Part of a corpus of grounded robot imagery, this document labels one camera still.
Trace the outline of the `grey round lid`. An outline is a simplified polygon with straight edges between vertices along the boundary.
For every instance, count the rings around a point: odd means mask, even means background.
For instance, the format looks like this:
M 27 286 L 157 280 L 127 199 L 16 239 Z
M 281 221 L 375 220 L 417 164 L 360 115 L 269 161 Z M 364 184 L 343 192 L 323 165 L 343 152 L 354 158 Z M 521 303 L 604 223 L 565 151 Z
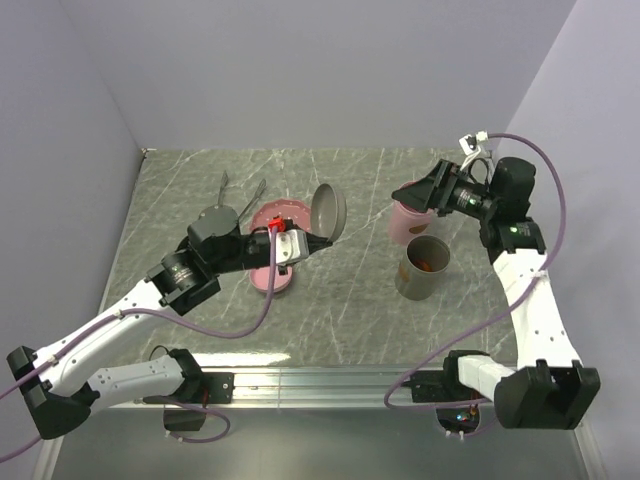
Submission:
M 330 242 L 342 235 L 347 220 L 346 198 L 342 191 L 331 184 L 317 187 L 311 202 L 311 232 Z

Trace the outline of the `pink scalloped plate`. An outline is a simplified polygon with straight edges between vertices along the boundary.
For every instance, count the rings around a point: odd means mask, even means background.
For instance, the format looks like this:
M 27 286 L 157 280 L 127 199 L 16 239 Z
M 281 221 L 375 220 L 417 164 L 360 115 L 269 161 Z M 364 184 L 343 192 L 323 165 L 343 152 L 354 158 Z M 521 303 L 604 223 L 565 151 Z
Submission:
M 311 231 L 311 208 L 300 200 L 281 198 L 264 203 L 253 215 L 249 230 L 266 227 L 276 216 L 292 220 L 299 228 Z

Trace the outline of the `steel serving tongs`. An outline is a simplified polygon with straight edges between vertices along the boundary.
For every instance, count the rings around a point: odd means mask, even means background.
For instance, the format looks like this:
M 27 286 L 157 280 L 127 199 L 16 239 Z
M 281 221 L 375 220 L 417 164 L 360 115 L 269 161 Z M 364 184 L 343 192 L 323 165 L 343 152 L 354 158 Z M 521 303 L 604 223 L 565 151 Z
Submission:
M 226 202 L 226 190 L 229 188 L 230 177 L 226 170 L 223 171 L 219 188 L 217 192 L 217 198 L 214 203 L 215 209 L 220 209 L 222 207 L 230 207 L 233 208 L 237 213 L 238 222 L 241 222 L 244 217 L 250 212 L 250 210 L 255 206 L 255 204 L 261 199 L 262 195 L 265 193 L 267 189 L 267 181 L 265 179 L 261 179 L 255 190 L 251 195 L 244 193 L 237 193 L 233 198 L 231 203 Z

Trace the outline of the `small red sausage toy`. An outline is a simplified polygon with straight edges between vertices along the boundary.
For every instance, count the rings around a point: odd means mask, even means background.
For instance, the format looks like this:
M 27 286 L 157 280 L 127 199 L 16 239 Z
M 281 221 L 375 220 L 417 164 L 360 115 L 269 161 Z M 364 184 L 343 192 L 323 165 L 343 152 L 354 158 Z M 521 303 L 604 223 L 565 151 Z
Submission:
M 422 258 L 414 259 L 413 264 L 422 271 L 433 272 L 431 265 Z

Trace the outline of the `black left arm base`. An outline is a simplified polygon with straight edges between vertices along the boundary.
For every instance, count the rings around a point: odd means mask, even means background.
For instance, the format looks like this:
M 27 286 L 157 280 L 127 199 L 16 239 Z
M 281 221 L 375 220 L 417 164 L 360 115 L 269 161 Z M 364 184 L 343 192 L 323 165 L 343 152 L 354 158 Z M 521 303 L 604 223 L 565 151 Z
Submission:
M 226 405 L 233 398 L 234 374 L 222 372 L 180 373 L 177 377 L 177 387 L 167 394 L 151 395 L 142 398 L 146 404 L 161 404 L 164 398 L 182 404 L 198 405 Z

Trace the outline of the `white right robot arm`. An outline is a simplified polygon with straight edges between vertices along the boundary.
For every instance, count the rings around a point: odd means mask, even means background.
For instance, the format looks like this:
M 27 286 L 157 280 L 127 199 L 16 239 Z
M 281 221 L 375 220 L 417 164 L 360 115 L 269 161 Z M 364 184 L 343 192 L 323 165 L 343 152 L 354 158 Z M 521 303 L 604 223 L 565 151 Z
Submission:
M 486 399 L 506 429 L 573 430 L 600 390 L 561 320 L 546 266 L 541 230 L 528 217 L 536 169 L 515 157 L 498 161 L 486 184 L 441 160 L 422 179 L 395 190 L 393 200 L 440 216 L 459 212 L 478 220 L 481 243 L 504 290 L 517 366 L 510 369 L 480 351 L 452 350 L 441 386 L 448 402 Z

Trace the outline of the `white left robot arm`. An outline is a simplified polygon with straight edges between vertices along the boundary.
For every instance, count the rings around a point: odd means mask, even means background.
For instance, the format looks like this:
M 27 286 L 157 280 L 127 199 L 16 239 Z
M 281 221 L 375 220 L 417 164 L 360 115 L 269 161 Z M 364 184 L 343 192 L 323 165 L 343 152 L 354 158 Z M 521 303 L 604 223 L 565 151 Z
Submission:
M 124 367 L 103 364 L 117 348 L 162 320 L 214 336 L 215 331 L 185 321 L 185 314 L 219 292 L 222 274 L 266 267 L 276 275 L 330 247 L 341 235 L 343 221 L 323 224 L 317 212 L 311 218 L 310 230 L 275 217 L 244 234 L 233 208 L 208 207 L 188 226 L 178 248 L 112 307 L 47 347 L 11 352 L 7 362 L 15 387 L 39 436 L 61 437 L 93 414 L 139 398 L 164 397 L 174 404 L 196 401 L 204 374 L 186 349 Z

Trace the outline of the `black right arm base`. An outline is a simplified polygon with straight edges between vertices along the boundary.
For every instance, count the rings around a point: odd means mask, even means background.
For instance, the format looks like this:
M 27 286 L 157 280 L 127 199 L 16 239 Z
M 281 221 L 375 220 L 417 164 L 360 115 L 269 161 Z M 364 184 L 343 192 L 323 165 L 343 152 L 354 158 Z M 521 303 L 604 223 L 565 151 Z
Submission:
M 474 400 L 479 394 L 464 385 L 443 370 L 420 370 L 412 374 L 401 384 L 411 392 L 415 404 L 450 403 Z

